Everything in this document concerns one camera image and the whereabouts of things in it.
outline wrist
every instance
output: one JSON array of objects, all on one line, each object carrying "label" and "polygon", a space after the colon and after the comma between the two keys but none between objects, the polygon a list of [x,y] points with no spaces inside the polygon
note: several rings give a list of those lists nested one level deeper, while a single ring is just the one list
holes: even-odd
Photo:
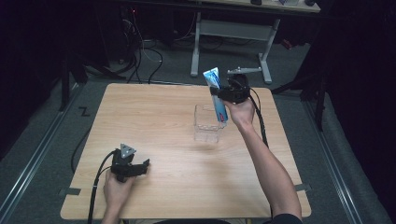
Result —
[{"label": "wrist", "polygon": [[120,219],[120,208],[117,206],[108,206],[103,217],[103,224],[118,223]]},{"label": "wrist", "polygon": [[252,123],[245,123],[238,125],[238,130],[241,134],[256,132]]}]

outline transparent box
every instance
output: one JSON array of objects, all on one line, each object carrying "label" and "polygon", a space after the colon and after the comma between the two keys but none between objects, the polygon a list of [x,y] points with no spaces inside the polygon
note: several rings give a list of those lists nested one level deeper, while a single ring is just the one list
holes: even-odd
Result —
[{"label": "transparent box", "polygon": [[196,105],[194,111],[194,140],[217,143],[224,123],[219,122],[213,105]]}]

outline forearm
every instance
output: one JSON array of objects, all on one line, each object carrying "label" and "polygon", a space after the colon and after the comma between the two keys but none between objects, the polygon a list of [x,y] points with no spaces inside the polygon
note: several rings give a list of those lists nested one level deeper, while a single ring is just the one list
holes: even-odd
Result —
[{"label": "forearm", "polygon": [[264,144],[252,125],[239,127],[253,160],[262,190],[272,206],[274,216],[290,213],[301,218],[301,206],[291,178]]},{"label": "forearm", "polygon": [[102,224],[118,224],[120,220],[120,209],[107,208],[102,219]]}]

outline human hand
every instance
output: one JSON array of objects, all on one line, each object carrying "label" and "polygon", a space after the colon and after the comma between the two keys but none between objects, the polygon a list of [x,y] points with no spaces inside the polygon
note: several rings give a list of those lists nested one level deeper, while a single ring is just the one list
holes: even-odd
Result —
[{"label": "human hand", "polygon": [[106,172],[106,183],[104,193],[106,198],[106,213],[104,220],[110,217],[118,218],[120,210],[125,205],[131,193],[132,184],[136,177],[129,177],[125,183],[117,180],[117,176],[111,171]]},{"label": "human hand", "polygon": [[238,129],[251,126],[254,118],[254,106],[250,99],[246,99],[245,102],[237,105],[228,101],[223,101],[223,103],[230,110],[231,119]]}]

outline wire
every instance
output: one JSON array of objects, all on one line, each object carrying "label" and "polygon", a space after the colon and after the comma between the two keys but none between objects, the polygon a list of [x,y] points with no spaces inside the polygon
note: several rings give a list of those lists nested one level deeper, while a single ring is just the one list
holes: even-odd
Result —
[{"label": "wire", "polygon": [[194,44],[194,39],[191,39],[193,37],[193,35],[188,36],[184,39],[179,39],[178,41],[175,41],[174,44],[181,46],[181,47],[188,47]]},{"label": "wire", "polygon": [[175,39],[176,41],[182,40],[182,39],[186,39],[186,38],[190,38],[191,36],[193,36],[193,35],[189,35],[189,34],[191,33],[192,27],[193,27],[194,24],[195,24],[195,18],[196,18],[196,16],[197,16],[197,13],[194,12],[194,16],[192,17],[192,22],[191,22],[191,26],[190,26],[189,31],[188,31],[183,37],[178,38],[178,39]]},{"label": "wire", "polygon": [[104,171],[102,171],[102,168],[103,168],[103,166],[105,165],[105,162],[107,161],[107,159],[111,156],[111,155],[114,155],[114,153],[115,153],[115,151],[112,151],[112,152],[110,152],[110,153],[108,153],[108,155],[105,157],[105,159],[102,161],[102,164],[100,165],[100,167],[99,167],[99,170],[98,170],[98,172],[97,172],[97,174],[96,174],[96,178],[95,178],[95,180],[93,181],[93,186],[92,186],[92,194],[91,194],[91,203],[90,203],[90,213],[88,214],[88,221],[87,221],[87,223],[88,224],[91,224],[92,223],[92,215],[93,215],[93,208],[94,208],[94,206],[95,206],[95,197],[96,197],[96,190],[97,190],[97,188],[98,188],[98,183],[99,183],[99,176],[100,176],[100,174]]},{"label": "wire", "polygon": [[[211,43],[208,43],[208,44],[212,44],[212,43],[215,43],[217,40],[216,40],[216,38],[214,37],[214,36],[211,36],[211,37],[206,37],[206,39],[207,40],[211,40],[211,39],[215,39],[214,41],[212,41]],[[214,48],[205,48],[201,43],[200,43],[200,48],[202,48],[202,49],[207,49],[207,50],[215,50],[215,49],[218,49],[218,48],[220,48],[222,45],[223,45],[223,43],[224,43],[224,38],[223,37],[219,37],[219,44],[217,45],[217,46],[215,46]]]},{"label": "wire", "polygon": [[77,151],[78,151],[78,148],[81,146],[82,142],[84,141],[84,139],[87,137],[88,133],[90,132],[91,127],[87,130],[87,132],[84,133],[84,136],[82,136],[81,140],[79,140],[79,142],[78,142],[76,148],[75,148],[74,151],[73,151],[73,155],[72,155],[72,158],[71,158],[71,160],[70,160],[70,166],[71,166],[71,168],[72,168],[73,174],[76,172],[76,169],[74,168],[74,158],[75,158],[75,156],[76,156],[76,153],[77,153]]},{"label": "wire", "polygon": [[256,97],[257,97],[257,99],[259,100],[259,110],[262,111],[262,102],[260,102],[259,94],[257,94],[257,92],[254,91],[253,89],[251,89],[251,90],[256,94]]},{"label": "wire", "polygon": [[145,49],[153,49],[154,47],[157,46],[157,42],[158,42],[158,41],[155,40],[155,39],[146,39],[146,40],[144,40],[144,42],[146,42],[146,43],[154,42],[154,44],[153,44],[152,46],[145,47]]},{"label": "wire", "polygon": [[151,75],[148,77],[148,84],[150,84],[150,81],[151,81],[152,76],[154,76],[154,74],[158,71],[158,69],[160,69],[161,66],[163,65],[163,56],[161,55],[161,53],[158,52],[158,51],[155,50],[155,49],[150,49],[150,50],[152,50],[152,51],[154,51],[154,52],[156,52],[156,53],[158,53],[158,54],[160,55],[160,57],[161,57],[161,63],[160,63],[160,65],[158,65],[158,67],[154,70],[154,72],[152,72]]},{"label": "wire", "polygon": [[141,61],[142,61],[142,52],[141,52],[140,49],[139,49],[139,64],[135,66],[134,71],[133,71],[132,74],[129,76],[128,81],[127,81],[126,83],[129,83],[129,82],[131,81],[132,77],[134,76],[134,74],[136,74],[137,79],[139,80],[139,83],[141,84],[140,77],[139,77],[139,75],[138,75],[138,73],[137,73],[137,69],[139,69],[139,67],[140,67],[140,62],[141,62]]},{"label": "wire", "polygon": [[101,175],[104,171],[106,171],[106,170],[108,170],[108,169],[110,169],[110,168],[111,168],[111,166],[107,166],[105,169],[103,169],[103,170],[100,172],[99,175]]},{"label": "wire", "polygon": [[142,37],[142,35],[140,34],[139,28],[137,27],[137,24],[136,24],[136,17],[135,17],[135,16],[134,16],[134,27],[136,27],[136,31],[137,31],[137,33],[139,34],[139,37],[140,37],[140,40],[141,40],[141,43],[142,43],[142,50],[143,50],[143,53],[146,55],[146,57],[147,57],[150,61],[153,61],[153,62],[155,62],[155,63],[162,63],[163,60],[160,60],[160,61],[152,60],[152,59],[147,55],[147,53],[145,52],[145,41],[143,40],[143,37]]},{"label": "wire", "polygon": [[259,121],[260,121],[260,128],[261,128],[261,131],[262,131],[262,141],[264,142],[264,144],[268,147],[268,141],[267,141],[267,135],[265,134],[265,126],[264,126],[264,121],[263,121],[263,119],[262,119],[262,112],[261,112],[261,109],[260,109],[260,107],[257,107],[257,105],[256,105],[256,102],[254,101],[254,99],[253,99],[253,97],[251,96],[251,95],[249,95],[249,97],[248,97],[250,100],[251,100],[251,102],[253,103],[253,105],[254,105],[254,108],[256,109],[256,114],[257,114],[257,117],[259,118]]},{"label": "wire", "polygon": [[228,44],[237,45],[237,46],[245,46],[245,45],[248,45],[250,42],[257,41],[257,40],[249,39],[249,40],[244,40],[245,41],[244,43],[237,43],[235,41],[231,41],[232,39],[236,40],[236,38],[224,38],[224,42],[228,43]]},{"label": "wire", "polygon": [[[135,60],[135,57],[134,57],[134,46],[135,45],[134,45],[134,42],[133,42],[133,40],[134,40],[133,35],[134,34],[131,34],[131,31],[130,31],[131,28],[134,28],[134,27],[133,27],[133,24],[130,21],[125,20],[125,19],[123,19],[122,21],[126,22],[126,24],[128,24],[127,31],[123,32],[123,34],[125,35],[125,38],[126,38],[126,55],[125,55],[125,59],[127,61],[129,61],[129,62],[128,62],[128,64],[125,67],[121,68],[120,70],[111,71],[112,73],[115,73],[117,75],[131,70],[136,65],[136,60]],[[98,72],[92,71],[87,66],[85,66],[85,70],[86,70],[87,73],[90,73],[90,74],[95,75],[95,76],[104,75],[103,72],[99,72],[98,73]]]}]

